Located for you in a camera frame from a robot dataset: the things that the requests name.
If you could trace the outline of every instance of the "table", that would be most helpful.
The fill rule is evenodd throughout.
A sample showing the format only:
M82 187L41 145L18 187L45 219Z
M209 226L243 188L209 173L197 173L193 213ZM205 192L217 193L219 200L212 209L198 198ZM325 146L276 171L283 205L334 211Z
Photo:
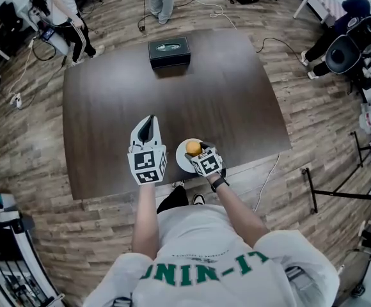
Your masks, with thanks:
M301 5L298 7L294 14L294 18L298 17L299 12L305 7L309 0L302 1ZM346 14L346 11L342 8L342 4L337 0L317 0L320 2L322 7L328 12L328 14L321 20L321 24L325 23L326 19L329 16L332 16L333 19L336 21L340 17Z
M145 42L66 71L63 133L74 199L137 189L127 160L130 133L150 114L158 117L168 151L161 184L196 176L175 161L187 138L215 143L227 167L290 148L278 101L248 37L234 29L183 36L191 51L188 67L153 71Z

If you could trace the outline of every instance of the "white sneaker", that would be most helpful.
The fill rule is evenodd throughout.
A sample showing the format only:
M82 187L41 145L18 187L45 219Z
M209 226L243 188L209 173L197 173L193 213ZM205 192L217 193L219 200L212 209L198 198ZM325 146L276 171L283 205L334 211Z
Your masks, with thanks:
M365 229L365 226L366 226L366 221L363 221L363 222L360 224L358 237L361 237L361 236L362 236L362 232L363 232L363 230Z
M303 52L301 53L301 63L302 63L302 65L304 65L304 66L308 66L308 65L309 65L309 61L306 60L306 53L307 53L307 51L303 51Z
M82 62L84 61L84 59L78 59L77 61L73 61L70 63L70 66L73 67L73 66L76 66L78 64L81 64Z
M175 189L176 187L184 187L184 181L174 182L172 187L173 189Z
M196 194L193 198L193 205L205 205L204 196L202 194Z
M319 76L316 76L313 71L308 72L308 77L309 77L309 79L318 79L319 78Z
M104 52L104 45L99 45L98 47L96 47L96 53L90 58L94 59L96 57L99 57L101 54L103 54L103 52Z

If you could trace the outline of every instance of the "wristwatch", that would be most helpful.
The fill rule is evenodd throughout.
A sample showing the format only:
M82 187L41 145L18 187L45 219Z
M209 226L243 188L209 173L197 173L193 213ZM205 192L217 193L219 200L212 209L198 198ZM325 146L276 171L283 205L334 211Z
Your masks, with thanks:
M226 181L225 178L221 177L218 180L215 180L213 184L211 184L211 190L213 192L217 192L217 188L222 184L225 183L226 185L230 186L230 184Z

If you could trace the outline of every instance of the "wood plank floor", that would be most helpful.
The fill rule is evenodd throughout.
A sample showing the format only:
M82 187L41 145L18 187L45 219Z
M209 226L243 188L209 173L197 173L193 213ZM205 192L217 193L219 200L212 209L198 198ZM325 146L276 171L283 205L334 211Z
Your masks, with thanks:
M86 17L95 45L106 52L138 42L156 40L162 35L178 35L194 29L230 28L224 16L210 18L213 7L191 3L176 8L164 26L153 17L146 20L146 33L137 29L143 14L143 0L104 0ZM241 6L227 0L203 0L224 7L235 26L245 32L254 48L273 36L286 41L296 54L312 46L322 29L316 16L305 8L292 18L301 0L261 0ZM176 5L188 0L176 0ZM91 11L92 1L84 9ZM8 93L19 78L28 48L1 69L2 89ZM43 45L39 54L51 51ZM281 153L280 161L262 193L258 212L270 229L300 229L302 233L339 268L346 261L338 294L343 300L363 274L367 259L346 255L355 248L358 227L371 218L371 201L318 196L320 212L311 215L309 187L301 169L309 167L318 188L333 189L355 167L357 151L349 137L358 131L362 144L369 138L358 130L360 98L347 95L349 83L343 77L328 75L310 81L306 70L283 43L268 40L259 54L271 80L287 124L292 149ZM81 305L115 258L130 251L130 235L137 205L136 193L117 193L89 200L73 200L70 194L62 128L62 84L64 70L57 73L61 57L41 62L31 56L25 76L13 88L21 92L25 110L8 105L0 95L0 191L15 195L21 211L36 223L33 238L36 250L50 279L66 294L72 305ZM229 169L229 182L250 206L257 203L260 188L277 155ZM360 169L343 188L366 193L371 187L371 168ZM200 192L208 203L218 203L203 179L186 184L189 196ZM170 191L159 187L158 200Z

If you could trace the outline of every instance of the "orange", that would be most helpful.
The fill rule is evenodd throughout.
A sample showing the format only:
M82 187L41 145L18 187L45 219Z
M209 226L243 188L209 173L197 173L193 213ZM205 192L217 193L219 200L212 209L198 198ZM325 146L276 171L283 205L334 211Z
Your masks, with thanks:
M196 157L203 153L203 149L201 147L200 142L197 141L189 141L185 146L185 150L189 155Z

